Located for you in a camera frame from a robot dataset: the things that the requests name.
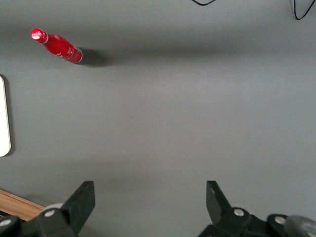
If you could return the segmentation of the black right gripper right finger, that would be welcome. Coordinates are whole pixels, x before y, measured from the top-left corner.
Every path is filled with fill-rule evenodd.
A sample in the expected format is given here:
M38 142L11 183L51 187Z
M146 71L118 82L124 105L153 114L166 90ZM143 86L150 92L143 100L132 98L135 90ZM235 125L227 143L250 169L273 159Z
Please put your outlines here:
M200 237L240 237L250 225L251 215L232 207L216 181L206 183L206 207L212 223Z

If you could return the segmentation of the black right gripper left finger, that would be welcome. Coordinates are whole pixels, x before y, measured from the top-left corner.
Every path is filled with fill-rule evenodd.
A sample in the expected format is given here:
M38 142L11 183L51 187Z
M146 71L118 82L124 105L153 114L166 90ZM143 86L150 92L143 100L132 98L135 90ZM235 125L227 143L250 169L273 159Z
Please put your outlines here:
M36 218L40 237L77 237L95 207L93 181L84 181L60 206L46 207Z

